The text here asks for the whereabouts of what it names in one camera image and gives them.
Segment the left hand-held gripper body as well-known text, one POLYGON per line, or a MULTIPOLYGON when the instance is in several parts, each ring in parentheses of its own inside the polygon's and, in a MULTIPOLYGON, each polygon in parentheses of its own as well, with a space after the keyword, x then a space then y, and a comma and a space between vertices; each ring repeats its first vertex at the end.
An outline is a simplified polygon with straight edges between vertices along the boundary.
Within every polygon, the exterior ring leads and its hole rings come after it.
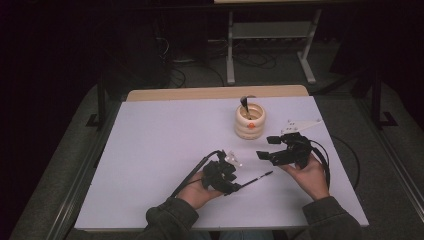
POLYGON ((212 187, 214 190, 224 193, 224 184, 234 183, 237 178, 236 175, 235 178, 227 176, 228 165, 232 164, 237 168, 241 167, 242 163, 237 160, 232 151, 229 153, 219 151, 217 157, 217 161, 211 161, 203 168, 202 185, 204 188, 212 187))

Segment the person's right hand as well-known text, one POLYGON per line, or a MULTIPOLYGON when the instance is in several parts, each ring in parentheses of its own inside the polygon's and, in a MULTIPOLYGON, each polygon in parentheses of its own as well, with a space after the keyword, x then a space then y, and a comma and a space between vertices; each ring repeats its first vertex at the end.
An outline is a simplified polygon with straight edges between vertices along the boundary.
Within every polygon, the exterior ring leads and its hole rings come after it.
POLYGON ((314 201, 330 196, 323 166, 313 155, 309 156, 308 165, 303 169, 291 165, 282 165, 281 169, 288 173, 314 201))

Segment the thin black makeup brush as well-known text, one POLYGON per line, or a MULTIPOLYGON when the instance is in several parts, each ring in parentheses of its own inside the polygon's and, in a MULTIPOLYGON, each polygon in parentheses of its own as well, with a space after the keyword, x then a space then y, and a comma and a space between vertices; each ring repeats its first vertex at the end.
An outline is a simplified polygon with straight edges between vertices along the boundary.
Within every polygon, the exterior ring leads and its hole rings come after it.
POLYGON ((241 185, 241 187, 240 187, 240 189, 242 189, 242 188, 244 188, 244 187, 247 187, 248 185, 250 185, 250 184, 252 184, 252 183, 254 183, 254 182, 256 182, 256 181, 258 181, 258 180, 260 180, 260 179, 262 179, 262 178, 264 178, 264 177, 266 177, 266 176, 269 176, 269 175, 270 175, 270 174, 272 174, 273 172, 274 172, 274 171, 268 171, 268 172, 266 172, 266 173, 262 174, 261 176, 258 176, 258 177, 256 177, 256 178, 254 178, 254 179, 252 179, 252 180, 248 181, 247 183, 242 184, 242 185, 241 185))

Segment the white board table cover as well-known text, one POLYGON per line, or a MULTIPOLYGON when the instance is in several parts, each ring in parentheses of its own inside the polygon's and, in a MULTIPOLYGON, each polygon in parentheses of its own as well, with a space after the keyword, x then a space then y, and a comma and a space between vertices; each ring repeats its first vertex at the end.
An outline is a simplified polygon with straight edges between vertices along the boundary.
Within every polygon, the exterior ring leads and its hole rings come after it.
POLYGON ((76 228, 86 231, 139 230, 146 211, 163 203, 205 157, 232 151, 242 166, 240 184, 274 171, 241 190, 218 197, 199 211, 197 230, 304 227, 310 197, 284 171, 258 158, 275 152, 266 138, 280 134, 289 120, 322 122, 304 130, 329 154, 330 192, 361 225, 368 220, 348 180, 320 111, 311 97, 257 99, 266 111, 265 131, 244 140, 234 131, 236 98, 125 102, 86 195, 76 228))

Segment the wooden table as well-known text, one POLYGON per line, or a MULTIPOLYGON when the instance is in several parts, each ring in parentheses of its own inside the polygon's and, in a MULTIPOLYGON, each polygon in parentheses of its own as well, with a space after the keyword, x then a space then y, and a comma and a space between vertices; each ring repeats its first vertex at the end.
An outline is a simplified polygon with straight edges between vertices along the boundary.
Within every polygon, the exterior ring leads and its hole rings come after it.
POLYGON ((255 97, 297 97, 308 96, 309 93, 302 85, 151 89, 130 91, 126 101, 228 99, 247 95, 255 97))

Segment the wide black makeup brush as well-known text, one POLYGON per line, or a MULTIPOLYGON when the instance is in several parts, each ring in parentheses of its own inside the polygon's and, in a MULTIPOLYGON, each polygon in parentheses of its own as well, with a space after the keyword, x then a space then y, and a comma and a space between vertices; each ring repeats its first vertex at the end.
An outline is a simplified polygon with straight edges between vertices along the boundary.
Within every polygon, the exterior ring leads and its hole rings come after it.
POLYGON ((246 112, 246 117, 247 117, 247 119, 249 119, 249 120, 252 120, 253 118, 252 118, 252 115, 250 114, 250 111, 249 111, 248 99, 249 99, 249 98, 254 98, 254 97, 255 97, 255 96, 253 96, 253 95, 247 95, 247 96, 242 96, 242 97, 240 98, 241 106, 244 108, 244 110, 245 110, 245 112, 246 112))

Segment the black metal stand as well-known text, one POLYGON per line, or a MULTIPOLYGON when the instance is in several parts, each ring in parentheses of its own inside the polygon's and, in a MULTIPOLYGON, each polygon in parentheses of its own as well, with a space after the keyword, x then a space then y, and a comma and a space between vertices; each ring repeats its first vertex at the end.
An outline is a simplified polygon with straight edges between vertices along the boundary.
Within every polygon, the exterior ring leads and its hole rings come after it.
POLYGON ((100 130, 106 117, 106 91, 104 86, 103 76, 100 76, 97 81, 97 113, 91 114, 86 123, 87 127, 96 127, 100 130))
POLYGON ((382 99, 382 79, 379 72, 374 69, 372 71, 372 96, 371 96, 371 120, 374 125, 382 130, 387 126, 397 126, 398 123, 390 112, 381 110, 382 99))

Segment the white metal stand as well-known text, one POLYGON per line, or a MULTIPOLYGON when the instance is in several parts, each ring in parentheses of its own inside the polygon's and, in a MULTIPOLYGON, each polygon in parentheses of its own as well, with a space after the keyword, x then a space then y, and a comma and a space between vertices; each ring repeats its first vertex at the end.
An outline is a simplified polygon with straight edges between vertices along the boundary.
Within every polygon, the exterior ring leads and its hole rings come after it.
POLYGON ((235 70, 233 59, 233 41, 247 39, 289 39, 301 38, 305 40, 302 51, 297 52, 299 63, 309 84, 315 84, 316 79, 308 62, 309 51, 318 27, 322 10, 318 9, 309 21, 283 22, 235 22, 234 13, 228 14, 228 38, 226 57, 226 77, 229 85, 235 84, 235 70))

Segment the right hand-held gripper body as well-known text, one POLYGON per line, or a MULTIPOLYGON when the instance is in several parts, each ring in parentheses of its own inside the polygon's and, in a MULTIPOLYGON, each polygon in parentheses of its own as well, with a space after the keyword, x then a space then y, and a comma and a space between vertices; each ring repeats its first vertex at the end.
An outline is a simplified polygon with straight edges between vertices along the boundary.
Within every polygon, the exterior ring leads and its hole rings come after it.
POLYGON ((321 152, 311 145, 311 140, 300 134, 301 131, 316 126, 322 122, 317 120, 289 120, 281 130, 281 141, 286 145, 285 150, 271 153, 270 160, 274 166, 296 164, 301 169, 308 165, 308 158, 315 152, 322 159, 321 152))

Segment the cream ribbed brush holder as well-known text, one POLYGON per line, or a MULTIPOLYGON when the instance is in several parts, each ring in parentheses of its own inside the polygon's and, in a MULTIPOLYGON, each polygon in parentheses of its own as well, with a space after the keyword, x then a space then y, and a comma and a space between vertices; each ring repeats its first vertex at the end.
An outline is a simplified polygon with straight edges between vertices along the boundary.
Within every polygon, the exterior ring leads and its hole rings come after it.
POLYGON ((247 105, 248 111, 240 105, 235 112, 235 133, 242 139, 258 139, 264 132, 266 122, 265 109, 256 103, 247 105))

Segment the person's left hand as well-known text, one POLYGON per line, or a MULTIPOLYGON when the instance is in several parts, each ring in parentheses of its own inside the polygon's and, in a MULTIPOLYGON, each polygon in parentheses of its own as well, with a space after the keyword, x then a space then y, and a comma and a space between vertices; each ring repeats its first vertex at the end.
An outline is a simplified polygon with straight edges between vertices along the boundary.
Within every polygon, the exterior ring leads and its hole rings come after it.
POLYGON ((207 202, 213 200, 223 193, 217 190, 208 190, 203 187, 201 180, 203 172, 197 172, 178 194, 177 198, 187 202, 195 210, 202 208, 207 202))

